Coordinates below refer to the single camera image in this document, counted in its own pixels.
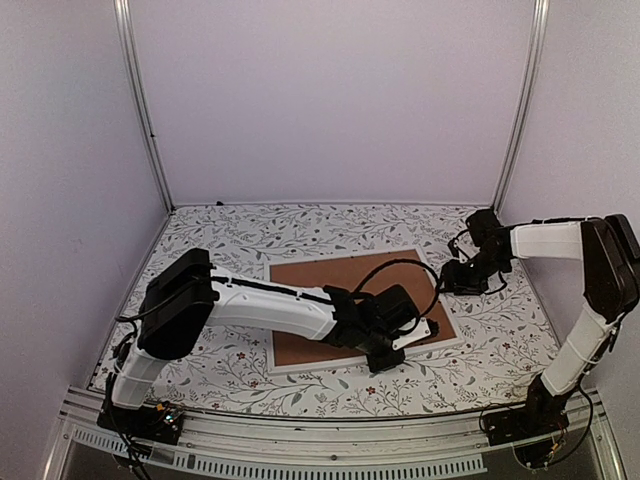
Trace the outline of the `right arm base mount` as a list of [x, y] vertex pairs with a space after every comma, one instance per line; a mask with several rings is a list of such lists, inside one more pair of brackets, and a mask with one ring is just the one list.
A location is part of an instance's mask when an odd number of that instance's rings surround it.
[[522, 407], [482, 413], [479, 427], [491, 446], [560, 431], [569, 425], [565, 408], [575, 391], [573, 388], [562, 395], [552, 395], [541, 375], [537, 375], [528, 387]]

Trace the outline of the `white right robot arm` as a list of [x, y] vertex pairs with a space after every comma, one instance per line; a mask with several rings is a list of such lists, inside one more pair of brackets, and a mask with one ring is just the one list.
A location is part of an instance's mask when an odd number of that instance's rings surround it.
[[440, 288], [458, 296], [488, 293], [490, 278], [511, 271], [515, 260], [574, 263], [569, 286], [581, 309], [556, 358], [538, 381], [551, 398], [573, 391], [615, 341], [624, 318], [639, 304], [639, 240], [623, 214], [502, 224], [491, 210], [466, 221], [476, 248], [467, 260], [441, 270]]

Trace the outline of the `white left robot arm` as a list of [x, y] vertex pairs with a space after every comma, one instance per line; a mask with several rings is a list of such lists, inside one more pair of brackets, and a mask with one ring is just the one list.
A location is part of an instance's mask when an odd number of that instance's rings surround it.
[[379, 295], [333, 287], [296, 287], [245, 278], [213, 265], [194, 248], [147, 286], [135, 338], [110, 387], [111, 419], [128, 434], [148, 426], [145, 397], [170, 362], [189, 355], [207, 326], [278, 331], [365, 354], [372, 372], [403, 362], [395, 342], [417, 314], [394, 285]]

